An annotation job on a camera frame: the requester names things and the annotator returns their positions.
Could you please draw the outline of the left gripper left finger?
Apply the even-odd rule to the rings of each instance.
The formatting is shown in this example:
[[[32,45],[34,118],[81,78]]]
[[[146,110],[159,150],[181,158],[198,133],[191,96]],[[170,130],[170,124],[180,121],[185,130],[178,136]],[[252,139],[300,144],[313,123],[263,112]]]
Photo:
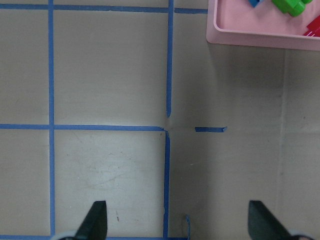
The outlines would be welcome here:
[[[106,201],[95,201],[75,233],[74,240],[105,240],[108,232]]]

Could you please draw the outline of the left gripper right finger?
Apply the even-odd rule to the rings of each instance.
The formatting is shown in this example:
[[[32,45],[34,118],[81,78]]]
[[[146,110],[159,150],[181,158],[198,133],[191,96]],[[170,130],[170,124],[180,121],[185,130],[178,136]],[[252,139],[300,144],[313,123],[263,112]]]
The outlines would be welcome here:
[[[252,240],[285,240],[292,237],[260,200],[249,201],[247,229]]]

